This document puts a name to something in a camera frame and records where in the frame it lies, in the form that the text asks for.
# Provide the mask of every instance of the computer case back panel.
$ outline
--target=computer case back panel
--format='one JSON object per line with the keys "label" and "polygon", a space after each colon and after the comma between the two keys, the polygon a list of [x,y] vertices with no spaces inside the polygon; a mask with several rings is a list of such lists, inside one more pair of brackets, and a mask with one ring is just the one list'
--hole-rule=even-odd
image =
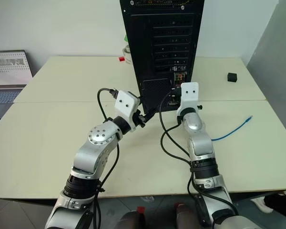
{"label": "computer case back panel", "polygon": [[[204,0],[120,0],[145,112],[192,78]],[[163,111],[176,110],[171,97]]]}

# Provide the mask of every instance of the white wall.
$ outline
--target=white wall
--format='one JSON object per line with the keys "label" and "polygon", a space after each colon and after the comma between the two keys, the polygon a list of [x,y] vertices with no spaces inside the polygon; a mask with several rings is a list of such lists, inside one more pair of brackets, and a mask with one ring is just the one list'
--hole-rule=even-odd
{"label": "white wall", "polygon": [[[205,0],[197,56],[247,64],[278,0]],[[0,50],[25,49],[33,69],[51,55],[121,55],[119,0],[0,0]]]}

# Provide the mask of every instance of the white table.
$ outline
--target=white table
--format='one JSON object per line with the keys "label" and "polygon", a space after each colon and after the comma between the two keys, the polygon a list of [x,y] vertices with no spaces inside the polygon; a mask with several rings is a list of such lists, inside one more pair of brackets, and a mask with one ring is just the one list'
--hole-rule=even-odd
{"label": "white table", "polygon": [[[237,73],[237,83],[227,81],[228,72]],[[265,99],[239,58],[196,58],[192,81],[200,85],[201,101]],[[57,56],[47,61],[14,102],[96,101],[102,87],[139,95],[133,66],[117,57]],[[112,97],[104,94],[102,100]]]}
{"label": "white table", "polygon": [[[286,130],[267,101],[201,102],[201,118],[211,137],[220,137],[253,119],[225,140],[214,142],[219,171],[229,191],[286,189]],[[113,102],[105,103],[113,115]],[[163,114],[167,127],[175,112]],[[102,122],[96,102],[18,103],[0,121],[0,198],[56,198],[74,155],[94,125]],[[119,163],[101,196],[186,193],[189,168],[160,148],[158,115],[120,143]],[[172,131],[186,146],[182,128]],[[170,141],[170,152],[183,154]],[[115,159],[109,157],[104,174]]]}

